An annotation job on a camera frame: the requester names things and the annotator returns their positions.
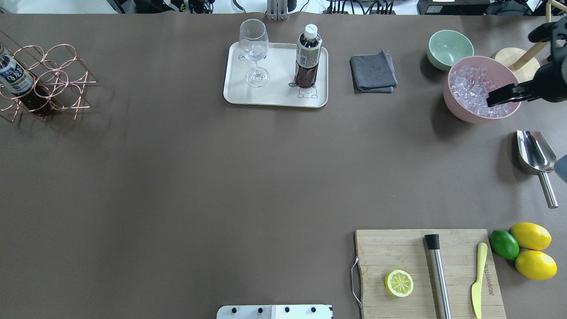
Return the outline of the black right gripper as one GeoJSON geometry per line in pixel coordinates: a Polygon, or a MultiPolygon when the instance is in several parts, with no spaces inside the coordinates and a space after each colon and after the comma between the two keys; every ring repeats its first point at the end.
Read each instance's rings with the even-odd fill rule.
{"type": "Polygon", "coordinates": [[[540,97],[551,103],[559,103],[567,99],[567,47],[559,47],[558,40],[566,40],[567,19],[544,23],[531,32],[531,42],[550,42],[550,60],[536,72],[531,88],[529,83],[511,83],[489,92],[487,107],[509,102],[533,101],[540,97]]]}

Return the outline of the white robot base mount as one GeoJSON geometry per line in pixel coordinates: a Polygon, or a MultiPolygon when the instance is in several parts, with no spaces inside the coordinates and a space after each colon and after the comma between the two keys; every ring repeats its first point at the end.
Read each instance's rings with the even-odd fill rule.
{"type": "Polygon", "coordinates": [[[218,309],[217,319],[332,319],[332,305],[274,304],[225,305],[218,309]]]}

